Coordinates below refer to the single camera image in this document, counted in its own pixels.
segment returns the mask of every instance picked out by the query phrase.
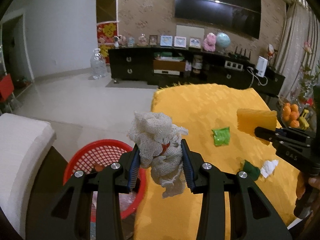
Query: door frame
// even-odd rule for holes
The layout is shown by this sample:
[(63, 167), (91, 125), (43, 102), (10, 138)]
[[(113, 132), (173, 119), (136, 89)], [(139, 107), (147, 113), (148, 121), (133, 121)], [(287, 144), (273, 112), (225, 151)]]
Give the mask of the door frame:
[(29, 59), (29, 54), (28, 54), (28, 49), (27, 49), (27, 37), (26, 37), (26, 10), (23, 9), (19, 9), (13, 12), (10, 12), (6, 15), (3, 16), (2, 20), (0, 21), (0, 36), (1, 36), (1, 40), (0, 42), (2, 42), (2, 25), (4, 23), (6, 23), (7, 21), (10, 21), (14, 18), (17, 17), (21, 17), (22, 16), (22, 33), (23, 33), (23, 45), (24, 45), (24, 50), (25, 50), (25, 54), (26, 54), (26, 58), (27, 58), (27, 63), (28, 63), (28, 69), (30, 72), (30, 76), (31, 76), (31, 81), (34, 82), (35, 81), (35, 77), (33, 75), (32, 72), (32, 68), (31, 68), (31, 64), (30, 64), (30, 59)]

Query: yellow cloth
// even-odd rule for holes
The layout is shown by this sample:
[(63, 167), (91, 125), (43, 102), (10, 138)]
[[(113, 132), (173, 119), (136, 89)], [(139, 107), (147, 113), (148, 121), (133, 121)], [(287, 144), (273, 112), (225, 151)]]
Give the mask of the yellow cloth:
[[(216, 84), (176, 86), (159, 90), (152, 102), (153, 112), (172, 117), (174, 124), (189, 130), (184, 136), (191, 151), (221, 171), (236, 174), (244, 159), (257, 167), (266, 160), (279, 160), (274, 175), (260, 178), (257, 185), (276, 208), (286, 225), (294, 219), (298, 170), (276, 156), (270, 144), (237, 129), (237, 109), (268, 110), (253, 89), (235, 90)], [(212, 129), (230, 127), (229, 146), (215, 147)], [(202, 195), (186, 188), (182, 195), (162, 199), (161, 186), (147, 171), (148, 187), (135, 222), (136, 240), (194, 240), (198, 231)], [(230, 239), (230, 209), (226, 198), (226, 239)]]

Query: red and yellow poster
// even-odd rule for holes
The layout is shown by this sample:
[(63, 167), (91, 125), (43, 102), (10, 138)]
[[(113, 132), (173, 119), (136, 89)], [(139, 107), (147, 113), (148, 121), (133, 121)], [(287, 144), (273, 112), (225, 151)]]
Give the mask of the red and yellow poster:
[(118, 23), (116, 21), (102, 22), (97, 24), (98, 46), (100, 53), (105, 57), (109, 64), (108, 50), (114, 48), (114, 36), (118, 36)]

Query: crumpled white tissue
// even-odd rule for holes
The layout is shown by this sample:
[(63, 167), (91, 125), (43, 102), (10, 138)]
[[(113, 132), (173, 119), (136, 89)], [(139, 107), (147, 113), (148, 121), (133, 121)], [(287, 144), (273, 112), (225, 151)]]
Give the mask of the crumpled white tissue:
[(278, 160), (265, 161), (262, 168), (260, 169), (261, 175), (265, 178), (269, 177), (275, 170), (276, 166), (278, 166), (278, 163)]
[(182, 134), (188, 130), (172, 124), (163, 113), (134, 112), (128, 136), (139, 147), (141, 167), (151, 167), (152, 179), (165, 188), (163, 198), (182, 194), (185, 188)]

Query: gray mat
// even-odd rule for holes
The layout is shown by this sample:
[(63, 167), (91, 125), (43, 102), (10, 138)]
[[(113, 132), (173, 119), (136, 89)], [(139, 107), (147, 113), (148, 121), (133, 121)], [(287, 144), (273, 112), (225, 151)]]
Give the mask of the gray mat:
[(148, 85), (146, 81), (129, 81), (118, 80), (118, 84), (114, 84), (113, 79), (106, 85), (106, 88), (148, 88), (157, 89), (158, 86)]

